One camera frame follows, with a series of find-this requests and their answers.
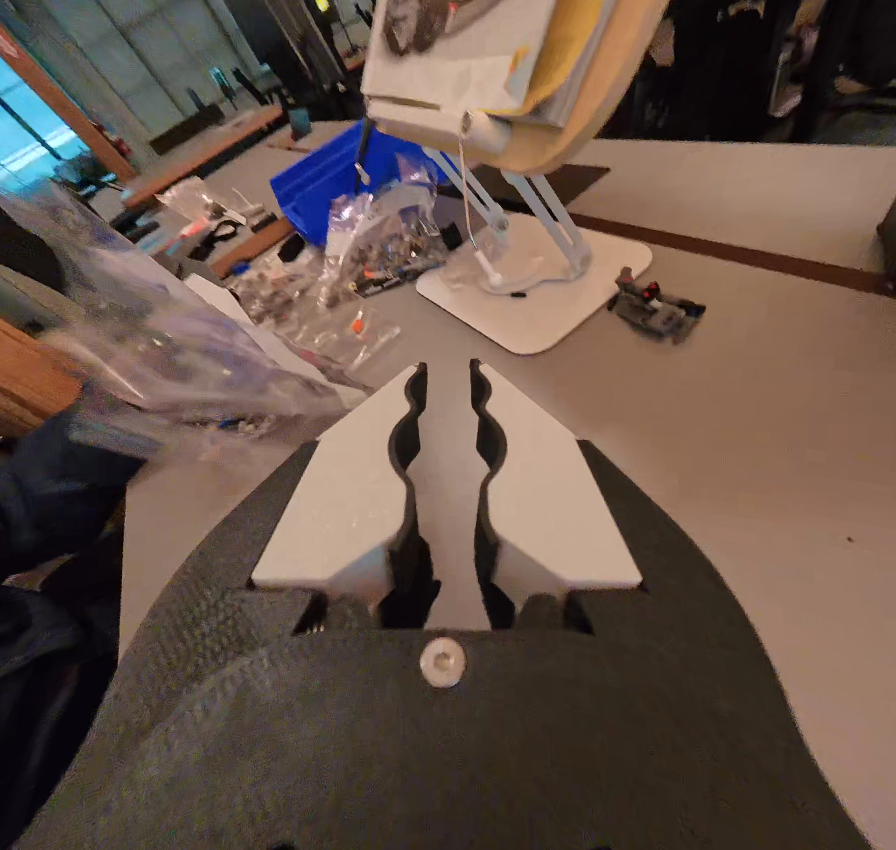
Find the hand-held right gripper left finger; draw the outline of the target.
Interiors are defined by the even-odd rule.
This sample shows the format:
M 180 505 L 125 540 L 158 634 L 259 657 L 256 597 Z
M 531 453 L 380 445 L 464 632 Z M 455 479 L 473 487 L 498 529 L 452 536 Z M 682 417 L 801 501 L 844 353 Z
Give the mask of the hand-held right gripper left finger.
M 441 583 L 409 466 L 427 389 L 427 365 L 410 366 L 311 444 L 252 587 L 348 597 L 386 629 L 424 627 Z

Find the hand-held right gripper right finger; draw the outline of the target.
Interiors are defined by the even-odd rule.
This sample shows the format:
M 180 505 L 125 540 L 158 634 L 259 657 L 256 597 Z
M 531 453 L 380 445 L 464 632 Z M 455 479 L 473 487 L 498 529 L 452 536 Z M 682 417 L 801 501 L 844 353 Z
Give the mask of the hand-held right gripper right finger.
M 469 362 L 478 490 L 474 562 L 489 627 L 508 630 L 536 597 L 634 590 L 644 577 L 581 441 L 491 365 Z

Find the person's left forearm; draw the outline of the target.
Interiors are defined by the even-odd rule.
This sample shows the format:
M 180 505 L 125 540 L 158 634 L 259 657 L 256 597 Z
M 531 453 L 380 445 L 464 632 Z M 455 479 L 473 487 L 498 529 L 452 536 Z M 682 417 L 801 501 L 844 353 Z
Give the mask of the person's left forearm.
M 75 441 L 78 412 L 52 416 L 2 459 L 2 580 L 89 550 L 146 462 Z

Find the dark grey lego assembly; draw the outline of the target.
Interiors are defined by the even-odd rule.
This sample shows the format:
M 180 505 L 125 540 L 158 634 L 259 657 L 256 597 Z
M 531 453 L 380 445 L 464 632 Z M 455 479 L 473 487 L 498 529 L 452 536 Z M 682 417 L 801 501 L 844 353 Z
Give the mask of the dark grey lego assembly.
M 703 304 L 663 293 L 655 281 L 639 284 L 628 266 L 617 275 L 616 288 L 608 310 L 644 335 L 673 345 L 688 339 L 707 310 Z

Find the white lego piece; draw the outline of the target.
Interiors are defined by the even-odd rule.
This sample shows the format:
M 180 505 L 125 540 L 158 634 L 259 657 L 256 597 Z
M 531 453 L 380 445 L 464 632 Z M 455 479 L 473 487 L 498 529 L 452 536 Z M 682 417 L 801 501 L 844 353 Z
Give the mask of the white lego piece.
M 278 217 L 261 203 L 251 202 L 236 188 L 232 189 L 233 198 L 237 206 L 232 210 L 234 219 L 241 225 L 248 227 L 253 233 L 277 222 Z

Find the lego instruction booklet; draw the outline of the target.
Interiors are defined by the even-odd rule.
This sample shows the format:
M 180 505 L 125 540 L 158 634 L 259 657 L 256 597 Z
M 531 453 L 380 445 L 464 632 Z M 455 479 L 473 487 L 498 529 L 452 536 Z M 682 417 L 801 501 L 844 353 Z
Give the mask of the lego instruction booklet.
M 561 129 L 618 0 L 376 0 L 362 93 Z

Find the person's navy jacket torso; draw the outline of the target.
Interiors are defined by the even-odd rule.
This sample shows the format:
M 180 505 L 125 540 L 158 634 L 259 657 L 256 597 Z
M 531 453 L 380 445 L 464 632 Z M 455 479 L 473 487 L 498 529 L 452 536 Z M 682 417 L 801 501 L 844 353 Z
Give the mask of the person's navy jacket torso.
M 118 665 L 121 572 L 54 571 L 2 586 L 1 847 L 71 766 Z

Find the wooden panel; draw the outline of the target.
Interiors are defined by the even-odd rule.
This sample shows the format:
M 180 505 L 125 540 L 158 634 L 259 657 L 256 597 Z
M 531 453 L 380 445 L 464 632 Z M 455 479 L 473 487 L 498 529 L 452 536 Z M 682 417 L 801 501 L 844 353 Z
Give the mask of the wooden panel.
M 70 408 L 83 384 L 46 344 L 1 320 L 1 435 L 20 438 Z

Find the blue plastic bin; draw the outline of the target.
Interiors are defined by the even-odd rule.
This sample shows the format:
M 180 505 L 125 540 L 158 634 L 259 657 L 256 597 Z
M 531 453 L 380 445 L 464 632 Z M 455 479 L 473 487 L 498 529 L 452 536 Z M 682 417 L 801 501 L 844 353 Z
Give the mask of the blue plastic bin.
M 308 244 L 326 246 L 330 207 L 341 197 L 380 192 L 401 179 L 400 166 L 422 166 L 436 184 L 443 170 L 420 148 L 357 121 L 346 131 L 272 178 L 283 216 Z

